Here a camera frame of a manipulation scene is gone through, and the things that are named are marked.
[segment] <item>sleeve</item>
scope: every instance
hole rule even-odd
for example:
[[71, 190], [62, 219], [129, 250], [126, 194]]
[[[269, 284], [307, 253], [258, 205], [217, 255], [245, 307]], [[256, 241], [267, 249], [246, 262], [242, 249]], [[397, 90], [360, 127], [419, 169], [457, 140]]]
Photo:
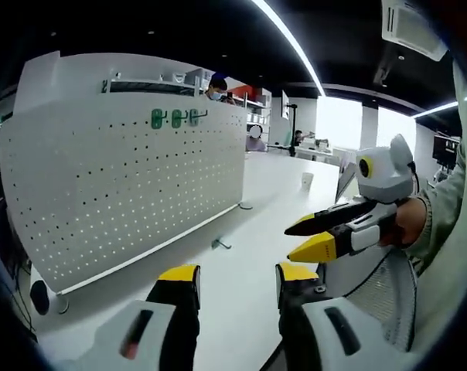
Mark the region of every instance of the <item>sleeve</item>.
[[465, 181], [465, 149], [461, 144], [457, 150], [457, 163], [450, 176], [435, 188], [421, 191], [418, 198], [426, 205], [426, 224], [416, 242], [406, 252], [429, 265], [443, 245], [458, 219]]

